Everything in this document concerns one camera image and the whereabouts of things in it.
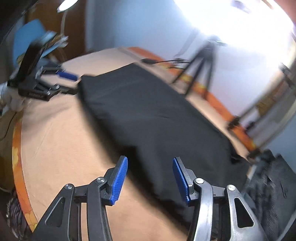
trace black cable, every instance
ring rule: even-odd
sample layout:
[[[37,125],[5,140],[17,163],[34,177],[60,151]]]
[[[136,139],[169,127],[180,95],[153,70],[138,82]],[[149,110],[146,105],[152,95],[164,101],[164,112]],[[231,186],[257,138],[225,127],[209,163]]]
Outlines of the black cable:
[[[12,120],[13,120],[13,118],[15,117],[16,114],[17,114],[17,112],[14,113],[13,117],[11,118],[11,120],[10,120],[10,122],[9,122],[9,124],[8,124],[7,130],[6,130],[6,133],[5,133],[5,135],[4,135],[2,138],[0,138],[0,141],[3,141],[3,140],[5,139],[5,137],[7,136],[7,133],[8,133],[8,130],[9,130],[10,124],[11,124],[11,122],[12,122]]]
[[[145,64],[158,64],[158,63],[164,63],[164,62],[178,62],[178,63],[182,63],[182,64],[189,64],[190,62],[187,61],[187,59],[173,59],[173,60],[164,60],[164,61],[157,61],[155,59],[151,59],[151,58],[144,58],[141,60],[143,63]]]
[[[178,68],[178,67],[168,67],[167,69],[184,69],[184,68]]]

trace white wall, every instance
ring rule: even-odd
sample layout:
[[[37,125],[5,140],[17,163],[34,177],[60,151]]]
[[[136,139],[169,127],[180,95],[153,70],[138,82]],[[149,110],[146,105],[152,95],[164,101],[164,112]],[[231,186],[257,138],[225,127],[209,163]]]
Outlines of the white wall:
[[[139,46],[164,59],[172,59],[193,30],[173,0],[89,0],[94,14],[87,46],[96,51],[119,46]],[[199,34],[184,58],[203,45]],[[278,69],[271,55],[233,46],[220,47],[211,92],[234,115],[239,115],[265,90]]]

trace blue chair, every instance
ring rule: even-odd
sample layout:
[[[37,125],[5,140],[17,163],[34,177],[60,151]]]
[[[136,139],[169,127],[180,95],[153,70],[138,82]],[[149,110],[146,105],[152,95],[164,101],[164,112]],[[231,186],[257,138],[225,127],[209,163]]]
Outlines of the blue chair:
[[[13,42],[13,51],[12,51],[12,60],[13,65],[15,67],[18,66],[17,58],[21,54],[25,53],[32,41],[37,38],[40,38],[46,33],[42,23],[38,19],[34,19],[20,29],[18,29],[15,33],[14,42]],[[42,57],[48,55],[54,49],[56,49],[59,45],[53,45],[44,51]]]

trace lamp light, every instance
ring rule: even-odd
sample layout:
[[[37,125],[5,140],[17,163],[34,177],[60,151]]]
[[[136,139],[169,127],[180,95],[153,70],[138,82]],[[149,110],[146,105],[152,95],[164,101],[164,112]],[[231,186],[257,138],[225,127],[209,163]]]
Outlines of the lamp light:
[[[293,23],[276,3],[271,10],[255,0],[174,0],[192,25],[229,46],[270,52],[280,48]]]
[[[65,20],[67,16],[67,10],[72,7],[78,0],[64,0],[61,5],[57,8],[57,12],[64,12],[62,21],[61,21],[61,35],[64,35],[65,32]]]

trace tripod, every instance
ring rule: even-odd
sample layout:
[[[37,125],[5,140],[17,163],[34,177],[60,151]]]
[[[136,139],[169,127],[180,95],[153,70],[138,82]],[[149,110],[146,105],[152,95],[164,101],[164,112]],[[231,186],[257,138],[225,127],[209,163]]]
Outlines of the tripod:
[[[201,70],[205,64],[209,66],[209,70],[207,73],[207,80],[206,80],[206,88],[203,93],[203,98],[207,99],[208,95],[208,89],[211,85],[212,81],[212,75],[213,75],[213,68],[215,64],[215,51],[217,45],[225,45],[223,42],[221,42],[217,37],[212,37],[208,40],[208,43],[200,50],[198,53],[194,56],[194,58],[189,62],[189,64],[185,67],[185,69],[182,70],[182,72],[173,80],[172,84],[176,83],[177,80],[185,74],[185,72],[189,69],[189,67],[197,62],[200,61],[197,70],[184,94],[184,96],[187,96],[188,93],[191,91],[191,88],[196,80],[198,80],[198,77],[201,73]]]

